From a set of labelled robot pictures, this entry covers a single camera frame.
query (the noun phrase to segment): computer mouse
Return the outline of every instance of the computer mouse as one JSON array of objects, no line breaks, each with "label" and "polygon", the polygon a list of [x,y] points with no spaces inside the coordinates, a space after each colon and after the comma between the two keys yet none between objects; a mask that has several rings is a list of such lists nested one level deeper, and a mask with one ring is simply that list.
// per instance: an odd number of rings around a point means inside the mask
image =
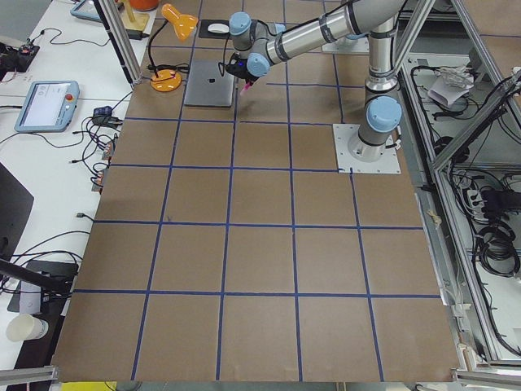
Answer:
[{"label": "computer mouse", "polygon": [[227,34],[230,32],[230,28],[223,23],[214,23],[208,26],[208,31],[214,34]]}]

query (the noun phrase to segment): white mounting plate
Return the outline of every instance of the white mounting plate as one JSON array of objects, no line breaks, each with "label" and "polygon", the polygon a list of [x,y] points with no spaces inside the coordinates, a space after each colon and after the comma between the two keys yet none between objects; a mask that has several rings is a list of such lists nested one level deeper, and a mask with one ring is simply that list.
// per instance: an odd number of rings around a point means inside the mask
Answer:
[{"label": "white mounting plate", "polygon": [[340,38],[337,42],[323,45],[322,52],[339,55],[366,55],[369,53],[369,41],[367,38],[360,38],[356,41]]},{"label": "white mounting plate", "polygon": [[[396,155],[396,149],[386,149],[382,157],[374,163],[359,161],[348,150],[348,142],[351,136],[358,132],[360,125],[355,124],[333,124],[333,135],[335,136],[336,161],[341,173],[361,174],[401,174],[400,163]],[[389,136],[387,143],[394,143]]]}]

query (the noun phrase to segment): lamp head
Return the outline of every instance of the lamp head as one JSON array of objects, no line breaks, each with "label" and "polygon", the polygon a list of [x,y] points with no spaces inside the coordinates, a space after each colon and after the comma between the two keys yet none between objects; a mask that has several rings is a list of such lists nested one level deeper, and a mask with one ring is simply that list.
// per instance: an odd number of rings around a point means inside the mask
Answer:
[{"label": "lamp head", "polygon": [[195,30],[199,20],[192,15],[185,15],[179,12],[172,4],[165,4],[161,8],[161,14],[170,22],[176,32],[179,41],[185,41]]}]

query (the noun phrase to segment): white cup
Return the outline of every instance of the white cup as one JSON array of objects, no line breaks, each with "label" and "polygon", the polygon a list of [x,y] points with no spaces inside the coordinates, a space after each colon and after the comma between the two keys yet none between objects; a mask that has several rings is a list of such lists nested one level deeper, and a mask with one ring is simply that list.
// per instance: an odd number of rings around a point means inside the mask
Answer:
[{"label": "white cup", "polygon": [[29,314],[20,314],[7,325],[7,338],[13,342],[37,340],[49,330],[49,323]]}]

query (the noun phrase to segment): white desk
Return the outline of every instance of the white desk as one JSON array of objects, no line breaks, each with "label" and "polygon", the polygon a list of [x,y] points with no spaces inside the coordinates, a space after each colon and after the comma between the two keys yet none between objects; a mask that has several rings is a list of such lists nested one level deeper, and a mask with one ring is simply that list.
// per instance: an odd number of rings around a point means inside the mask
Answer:
[{"label": "white desk", "polygon": [[[38,35],[42,29],[52,27],[63,31],[57,42],[80,38],[105,42],[107,34],[103,26],[71,16],[72,6],[70,2],[54,0],[31,37]],[[154,17],[153,11],[146,32],[150,32]],[[91,116],[94,108],[114,106],[130,92],[130,87],[110,42],[105,47],[84,42],[51,45],[49,40],[55,34],[55,31],[46,31],[35,41],[41,49],[27,73],[18,73],[12,81],[0,84],[0,105],[21,105],[32,81],[78,81],[81,93],[72,123],[63,133],[46,134],[52,143],[68,145],[81,139],[79,134],[72,132],[81,129],[82,120]],[[138,61],[145,53],[146,44],[147,40],[132,41]],[[4,80],[9,80],[11,75],[7,74]],[[129,100],[130,96],[117,107],[115,116],[125,117]],[[14,133],[18,114],[18,110],[0,110],[0,140]],[[103,132],[114,133],[107,128]],[[88,142],[87,135],[80,145],[56,149],[38,136],[21,134],[0,144],[0,161],[34,196],[33,210],[16,252],[21,253],[65,231],[90,230],[90,220],[75,216],[79,212],[94,216],[99,194],[91,191],[91,174],[87,168],[82,163],[68,163],[81,157]],[[100,156],[101,152],[92,156],[90,165],[100,161]],[[83,254],[87,240],[87,235],[66,235],[39,247],[37,251],[67,249]],[[53,256],[52,259],[65,261],[67,257]],[[11,295],[0,295],[0,370],[13,368],[21,347],[21,343],[10,342],[5,335],[7,324],[16,316],[7,312],[10,299]]]}]

